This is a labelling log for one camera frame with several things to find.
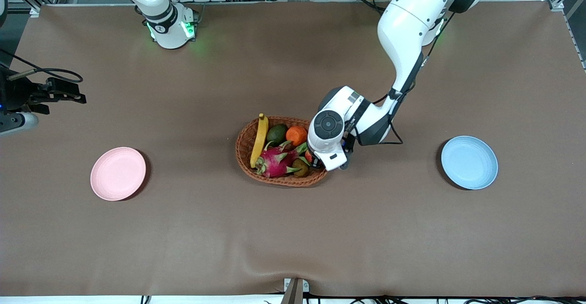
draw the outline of plate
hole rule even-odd
[[[470,136],[450,139],[441,152],[441,164],[454,183],[469,190],[484,189],[496,179],[499,171],[490,146]]]
[[[130,147],[118,147],[94,164],[90,175],[92,190],[107,201],[119,201],[134,194],[147,174],[147,163],[140,152]]]

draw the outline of table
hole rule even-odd
[[[0,139],[0,295],[271,293],[284,277],[330,296],[584,295],[586,75],[546,2],[454,17],[396,116],[405,145],[357,147],[309,189],[241,172],[234,142],[259,112],[309,119],[332,87],[388,91],[377,19],[360,3],[212,5],[196,43],[165,51],[131,7],[44,6],[17,54],[82,74],[88,104]],[[496,152],[487,189],[438,168],[457,135]],[[89,174],[118,146],[151,171],[107,202]]]

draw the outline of fruit basket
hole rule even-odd
[[[309,129],[310,121],[301,120],[296,118],[287,118],[284,116],[268,116],[268,126],[273,127],[277,124],[285,124],[287,127],[292,126],[301,126],[305,129]],[[306,187],[311,186],[321,179],[324,179],[328,171],[324,168],[322,169],[310,169],[309,175],[303,178],[295,177],[294,175],[285,175],[284,177],[276,177],[276,178],[266,178],[263,175],[257,175],[256,170],[250,167],[250,156],[255,145],[255,139],[257,135],[257,127],[258,127],[258,118],[247,124],[240,135],[238,135],[238,139],[236,139],[236,160],[238,161],[238,165],[245,174],[249,175],[251,178],[262,181],[262,183],[274,184],[274,185],[283,185],[289,187]]]

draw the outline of pink plate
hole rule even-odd
[[[118,147],[105,152],[94,164],[90,184],[99,197],[118,201],[134,194],[147,174],[147,163],[135,149]]]

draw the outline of banana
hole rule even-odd
[[[264,148],[264,142],[266,140],[266,133],[268,132],[268,117],[264,116],[264,114],[258,115],[258,129],[257,129],[257,137],[255,139],[255,146],[253,147],[253,153],[250,156],[250,167],[256,168],[256,160],[262,153],[262,148]]]

